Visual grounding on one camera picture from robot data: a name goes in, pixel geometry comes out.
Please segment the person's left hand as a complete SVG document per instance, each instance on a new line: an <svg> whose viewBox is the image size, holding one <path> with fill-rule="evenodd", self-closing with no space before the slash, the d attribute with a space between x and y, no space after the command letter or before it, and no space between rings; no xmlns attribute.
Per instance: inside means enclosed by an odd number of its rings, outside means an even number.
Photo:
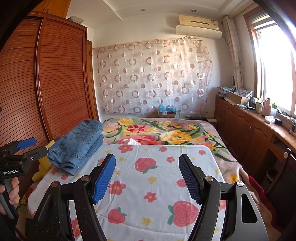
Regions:
<svg viewBox="0 0 296 241"><path fill-rule="evenodd" d="M17 177L11 179L11 186L12 190L9 193L9 199L11 205L17 205L20 201L19 197L19 180ZM1 194L5 191L5 186L0 184L0 192ZM6 215L6 211L4 210L3 206L1 205L1 214Z"/></svg>

